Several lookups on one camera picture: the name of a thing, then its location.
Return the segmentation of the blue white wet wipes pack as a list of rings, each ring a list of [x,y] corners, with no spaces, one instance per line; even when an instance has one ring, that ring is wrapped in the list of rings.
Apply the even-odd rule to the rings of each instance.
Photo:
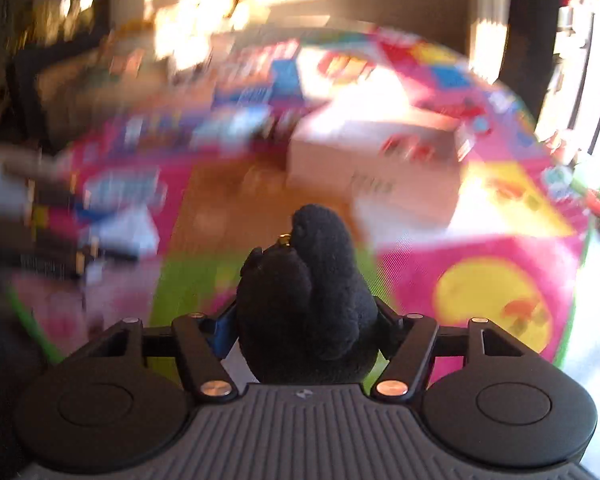
[[[135,206],[160,210],[167,195],[168,186],[157,167],[110,169],[85,181],[82,204],[97,212]]]

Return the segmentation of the colourful cartoon play mat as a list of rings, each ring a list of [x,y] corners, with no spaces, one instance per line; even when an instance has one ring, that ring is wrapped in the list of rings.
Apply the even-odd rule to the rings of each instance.
[[[12,276],[12,305],[52,360],[126,316],[161,325],[213,311],[248,252],[307,203],[340,214],[394,310],[443,325],[490,318],[564,358],[588,213],[524,104],[422,38],[227,38],[194,88],[158,90],[50,170],[82,205],[36,206],[38,229],[140,252],[85,282]]]

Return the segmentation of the black plush bear toy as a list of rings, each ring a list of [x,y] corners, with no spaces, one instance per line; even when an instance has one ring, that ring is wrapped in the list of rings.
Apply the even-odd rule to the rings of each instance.
[[[236,322],[242,356],[261,384],[348,384],[370,374],[378,307],[335,211],[303,206],[285,243],[250,252]]]

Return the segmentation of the pink cardboard box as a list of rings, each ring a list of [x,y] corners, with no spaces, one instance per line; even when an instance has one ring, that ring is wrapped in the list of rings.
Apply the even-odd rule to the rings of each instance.
[[[473,140],[463,122],[430,110],[332,103],[298,122],[288,146],[288,178],[446,226]]]

